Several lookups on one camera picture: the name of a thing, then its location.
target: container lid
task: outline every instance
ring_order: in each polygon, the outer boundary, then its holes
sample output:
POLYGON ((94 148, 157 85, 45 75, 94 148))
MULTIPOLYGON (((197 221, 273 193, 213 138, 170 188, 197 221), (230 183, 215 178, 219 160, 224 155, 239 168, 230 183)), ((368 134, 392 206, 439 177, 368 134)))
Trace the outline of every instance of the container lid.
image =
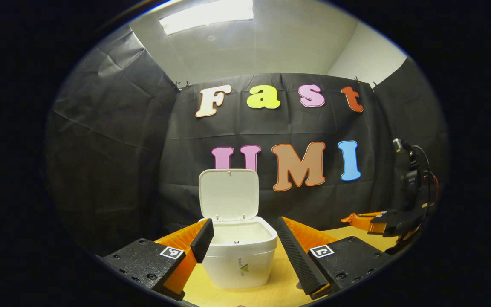
POLYGON ((259 175, 251 169, 207 169, 198 178, 200 209, 215 221, 250 220, 259 212, 259 175))

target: wooden tabletop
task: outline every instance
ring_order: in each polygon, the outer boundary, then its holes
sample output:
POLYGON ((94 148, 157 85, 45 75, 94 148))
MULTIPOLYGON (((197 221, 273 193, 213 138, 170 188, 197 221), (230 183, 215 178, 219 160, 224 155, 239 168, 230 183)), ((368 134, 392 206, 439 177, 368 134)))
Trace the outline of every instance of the wooden tabletop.
MULTIPOLYGON (((395 245, 397 237, 367 235, 355 227, 324 231, 337 239, 354 235, 373 247, 384 251, 395 245)), ((223 290, 212 284, 202 264, 197 264, 185 285, 185 301, 200 307, 298 307, 311 303, 309 295, 298 289, 298 277, 293 270, 278 238, 274 264, 267 284, 257 288, 223 290)))

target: white ceiling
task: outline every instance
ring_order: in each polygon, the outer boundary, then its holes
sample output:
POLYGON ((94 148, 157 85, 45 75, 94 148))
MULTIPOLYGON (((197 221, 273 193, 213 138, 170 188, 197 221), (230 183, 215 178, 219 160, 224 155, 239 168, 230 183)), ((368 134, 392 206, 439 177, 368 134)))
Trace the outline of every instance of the white ceiling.
POLYGON ((264 72, 329 72, 357 19, 317 0, 253 0, 253 20, 215 23, 167 35, 159 20, 210 0, 182 0, 132 21, 154 60, 184 86, 264 72))

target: yellow letter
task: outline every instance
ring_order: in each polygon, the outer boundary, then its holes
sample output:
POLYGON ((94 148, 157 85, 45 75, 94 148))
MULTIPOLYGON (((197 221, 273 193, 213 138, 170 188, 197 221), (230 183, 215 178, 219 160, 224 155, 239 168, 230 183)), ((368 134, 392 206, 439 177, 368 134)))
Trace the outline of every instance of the yellow letter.
POLYGON ((204 117, 211 116, 217 113, 217 110, 213 108, 213 103, 215 103, 217 107, 220 107, 225 95, 223 93, 218 93, 217 95, 215 95, 215 93, 224 92, 226 94, 229 94, 230 91, 232 91, 230 85, 210 87, 209 89, 201 90, 200 93, 202 94, 202 101, 200 102, 200 109, 196 113, 196 116, 204 117))
POLYGON ((267 109, 275 109, 279 107, 278 91, 275 87, 269 85, 257 85, 249 90, 253 94, 247 98, 247 105, 254 109, 266 107, 267 109))
POLYGON ((278 157, 278 183, 274 185, 274 191, 287 191, 292 187, 288 174, 291 175, 295 185, 300 187, 306 173, 306 186, 316 186, 325 182, 323 177, 323 150, 325 143, 311 142, 306 148, 302 161, 298 157, 295 148, 291 144, 279 144, 272 148, 272 152, 278 157))

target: white bin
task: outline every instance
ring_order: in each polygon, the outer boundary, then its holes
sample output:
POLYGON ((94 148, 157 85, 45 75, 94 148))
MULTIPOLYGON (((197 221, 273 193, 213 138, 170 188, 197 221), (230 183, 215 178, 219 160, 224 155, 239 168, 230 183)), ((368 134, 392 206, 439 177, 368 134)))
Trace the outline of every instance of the white bin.
POLYGON ((269 281, 277 232, 259 212, 259 176, 251 169, 208 169, 199 176, 202 216, 213 220, 203 267, 221 289, 260 287, 269 281))

